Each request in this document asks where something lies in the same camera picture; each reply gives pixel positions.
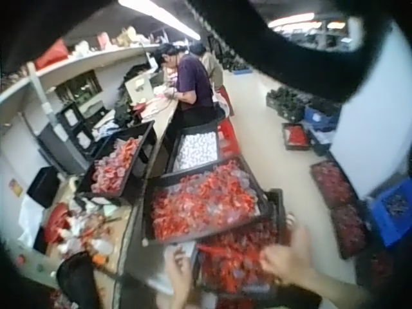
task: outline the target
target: red cloth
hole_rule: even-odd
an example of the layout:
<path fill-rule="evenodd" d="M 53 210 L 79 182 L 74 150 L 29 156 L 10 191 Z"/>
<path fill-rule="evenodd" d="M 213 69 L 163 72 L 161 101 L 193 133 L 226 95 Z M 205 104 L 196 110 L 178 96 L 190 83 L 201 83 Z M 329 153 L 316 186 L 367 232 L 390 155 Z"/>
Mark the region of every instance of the red cloth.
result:
<path fill-rule="evenodd" d="M 48 50 L 34 61 L 36 70 L 39 71 L 53 63 L 65 60 L 69 57 L 69 51 L 62 39 L 57 40 Z"/>
<path fill-rule="evenodd" d="M 230 115 L 233 116 L 234 115 L 234 111 L 233 111 L 233 107 L 232 104 L 230 103 L 230 98 L 229 95 L 227 94 L 226 88 L 224 86 L 220 87 L 218 89 L 218 93 L 220 93 L 220 95 L 225 98 L 227 104 L 229 105 L 229 110 L 230 110 Z"/>

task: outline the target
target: shelf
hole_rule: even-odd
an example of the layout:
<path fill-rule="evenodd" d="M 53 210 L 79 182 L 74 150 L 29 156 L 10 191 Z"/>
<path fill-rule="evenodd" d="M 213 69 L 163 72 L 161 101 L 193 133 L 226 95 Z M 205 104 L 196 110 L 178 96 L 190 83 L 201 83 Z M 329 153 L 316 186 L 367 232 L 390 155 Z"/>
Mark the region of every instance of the shelf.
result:
<path fill-rule="evenodd" d="M 30 77 L 23 77 L 20 79 L 18 82 L 15 84 L 11 85 L 9 88 L 4 90 L 2 93 L 0 93 L 0 105 L 7 100 L 9 97 L 14 95 L 20 90 L 23 90 L 27 85 L 30 83 Z"/>
<path fill-rule="evenodd" d="M 37 76 L 40 78 L 43 89 L 46 91 L 79 74 L 96 68 L 109 66 L 119 61 L 136 59 L 136 62 L 147 62 L 148 59 L 145 53 L 152 52 L 157 46 L 158 44 L 148 44 L 145 46 L 140 45 L 110 51 L 96 51 L 85 57 L 73 57 L 52 64 L 38 71 Z M 29 84 L 30 77 L 24 77 L 0 93 L 0 124 L 9 122 L 20 110 L 23 105 L 21 101 L 24 97 L 24 92 L 28 89 L 27 86 Z"/>

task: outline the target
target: purple shirt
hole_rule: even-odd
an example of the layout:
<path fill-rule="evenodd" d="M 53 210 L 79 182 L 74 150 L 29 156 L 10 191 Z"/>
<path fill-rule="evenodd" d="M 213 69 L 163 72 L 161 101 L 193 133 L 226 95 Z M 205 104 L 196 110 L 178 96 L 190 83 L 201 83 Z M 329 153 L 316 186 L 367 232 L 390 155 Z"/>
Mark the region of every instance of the purple shirt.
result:
<path fill-rule="evenodd" d="M 176 83 L 178 92 L 196 92 L 196 102 L 192 104 L 181 103 L 183 110 L 198 106 L 213 107 L 213 91 L 207 72 L 199 59 L 184 55 L 178 64 L 178 80 Z"/>

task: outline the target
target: wall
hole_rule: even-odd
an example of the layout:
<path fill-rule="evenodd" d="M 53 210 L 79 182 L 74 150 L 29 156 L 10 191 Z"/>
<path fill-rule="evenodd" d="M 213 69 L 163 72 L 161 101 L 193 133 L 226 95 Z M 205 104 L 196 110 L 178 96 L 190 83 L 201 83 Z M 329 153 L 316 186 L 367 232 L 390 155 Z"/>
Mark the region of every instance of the wall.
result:
<path fill-rule="evenodd" d="M 119 62 L 112 66 L 97 68 L 96 75 L 103 92 L 96 98 L 102 100 L 107 108 L 111 108 L 116 100 L 117 88 L 126 72 L 136 64 L 136 60 Z M 47 94 L 54 111 L 60 110 L 62 103 L 54 92 Z M 48 123 L 48 119 L 41 109 L 40 102 L 31 87 L 25 95 L 24 114 L 30 126 L 40 132 Z M 18 238 L 21 229 L 17 224 L 22 197 L 17 198 L 8 188 L 8 182 L 16 179 L 23 192 L 26 192 L 39 169 L 48 163 L 38 152 L 36 141 L 31 136 L 24 122 L 15 117 L 12 127 L 1 137 L 0 143 L 0 177 L 1 177 L 1 205 L 0 205 L 0 232 L 5 237 Z"/>
<path fill-rule="evenodd" d="M 330 149 L 360 198 L 402 166 L 412 139 L 412 54 L 397 25 L 363 87 L 345 104 Z"/>

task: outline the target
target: floor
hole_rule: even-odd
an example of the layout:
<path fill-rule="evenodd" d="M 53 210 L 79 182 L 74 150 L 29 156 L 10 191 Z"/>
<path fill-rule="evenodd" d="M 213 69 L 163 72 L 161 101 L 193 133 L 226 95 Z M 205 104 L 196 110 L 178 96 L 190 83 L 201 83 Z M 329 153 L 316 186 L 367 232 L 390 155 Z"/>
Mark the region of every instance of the floor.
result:
<path fill-rule="evenodd" d="M 285 120 L 266 107 L 267 92 L 280 84 L 259 73 L 225 72 L 225 86 L 235 110 L 231 121 L 241 152 L 258 182 L 264 189 L 281 188 L 286 211 L 292 211 L 308 226 L 315 267 L 354 283 L 353 261 L 339 257 L 328 210 L 309 175 L 309 166 L 322 158 L 313 151 L 287 151 L 281 134 Z M 334 306 L 324 301 L 321 308 Z"/>

